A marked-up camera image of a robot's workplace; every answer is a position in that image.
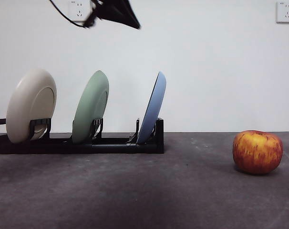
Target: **wall outlet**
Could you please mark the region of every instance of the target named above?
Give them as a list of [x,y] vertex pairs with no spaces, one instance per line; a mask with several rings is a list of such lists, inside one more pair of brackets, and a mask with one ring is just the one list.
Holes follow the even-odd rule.
[[91,0],[69,0],[68,18],[72,21],[85,21],[91,13]]
[[289,23],[289,1],[277,2],[277,23]]

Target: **red apple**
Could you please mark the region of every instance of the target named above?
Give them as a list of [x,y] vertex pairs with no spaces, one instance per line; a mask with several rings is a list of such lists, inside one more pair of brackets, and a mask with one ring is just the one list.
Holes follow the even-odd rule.
[[277,168],[282,153],[283,145],[279,137],[257,130],[237,134],[233,143],[236,165],[251,174],[266,174]]

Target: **concrete floor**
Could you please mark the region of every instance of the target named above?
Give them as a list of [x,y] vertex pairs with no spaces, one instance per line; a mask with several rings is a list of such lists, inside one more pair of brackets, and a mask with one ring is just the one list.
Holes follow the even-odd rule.
[[289,229],[289,133],[265,176],[234,133],[165,133],[163,155],[0,155],[0,229]]

